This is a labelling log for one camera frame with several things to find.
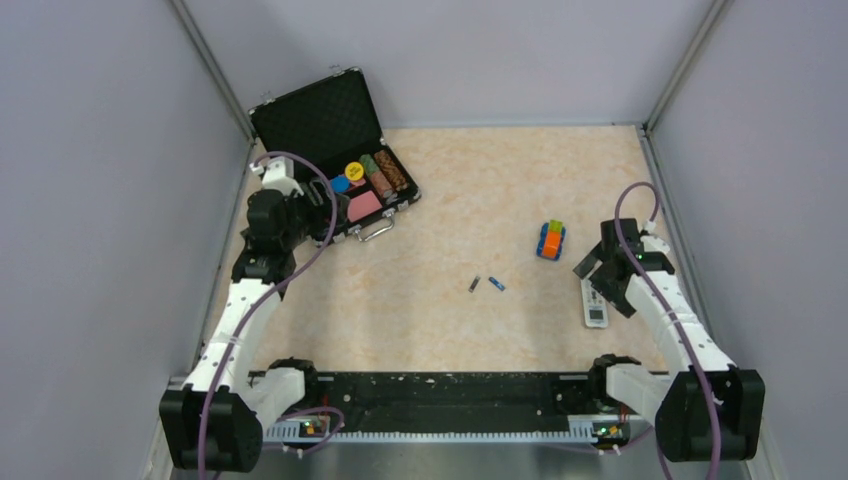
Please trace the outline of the white remote control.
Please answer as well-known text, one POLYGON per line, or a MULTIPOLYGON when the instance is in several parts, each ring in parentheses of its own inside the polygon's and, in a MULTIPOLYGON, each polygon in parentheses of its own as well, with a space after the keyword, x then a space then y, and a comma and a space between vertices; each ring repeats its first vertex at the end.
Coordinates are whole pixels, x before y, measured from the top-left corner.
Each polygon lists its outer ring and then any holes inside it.
POLYGON ((587 328, 605 329, 609 316, 605 299, 594 289, 588 278, 581 280, 584 324, 587 328))

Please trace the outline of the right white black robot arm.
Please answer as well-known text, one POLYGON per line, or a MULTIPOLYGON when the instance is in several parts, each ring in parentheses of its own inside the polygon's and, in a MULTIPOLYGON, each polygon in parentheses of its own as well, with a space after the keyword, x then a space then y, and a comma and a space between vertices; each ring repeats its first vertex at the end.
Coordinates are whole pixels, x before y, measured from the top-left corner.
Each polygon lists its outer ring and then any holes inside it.
POLYGON ((752 459, 764 380, 711 338, 682 291, 667 244, 633 218, 606 220, 574 272, 621 315, 642 318, 669 375, 663 381, 633 357, 601 355, 588 372, 589 404, 600 412, 624 404, 642 416, 671 462, 752 459))

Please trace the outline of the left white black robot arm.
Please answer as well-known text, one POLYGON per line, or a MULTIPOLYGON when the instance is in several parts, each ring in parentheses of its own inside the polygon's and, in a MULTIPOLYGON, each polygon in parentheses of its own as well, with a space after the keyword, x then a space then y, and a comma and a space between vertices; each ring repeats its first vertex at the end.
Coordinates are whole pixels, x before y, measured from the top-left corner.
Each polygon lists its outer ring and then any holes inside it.
POLYGON ((295 248, 310 237, 331 238, 346 223, 349 203, 319 181, 301 193, 262 188, 248 197, 243 247, 216 329, 193 371, 159 403, 176 468, 195 470, 199 478, 249 472, 265 431, 280 416, 319 404, 321 388, 309 360, 277 360, 260 380, 250 371, 271 316, 301 269, 295 248))

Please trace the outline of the black grey battery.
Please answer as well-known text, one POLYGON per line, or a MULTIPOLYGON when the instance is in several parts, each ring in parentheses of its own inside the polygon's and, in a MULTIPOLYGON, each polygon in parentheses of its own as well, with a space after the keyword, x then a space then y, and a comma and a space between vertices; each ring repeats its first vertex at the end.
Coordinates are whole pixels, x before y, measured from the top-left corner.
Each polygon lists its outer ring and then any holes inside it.
POLYGON ((480 276, 475 276, 475 277, 474 277, 474 279, 472 280, 471 284, 470 284, 470 285, 469 285, 469 287, 468 287, 468 292, 469 292, 469 293, 473 293, 473 292, 475 291, 476 287, 477 287, 477 286, 478 286, 478 284, 479 284, 480 278, 481 278, 480 276))

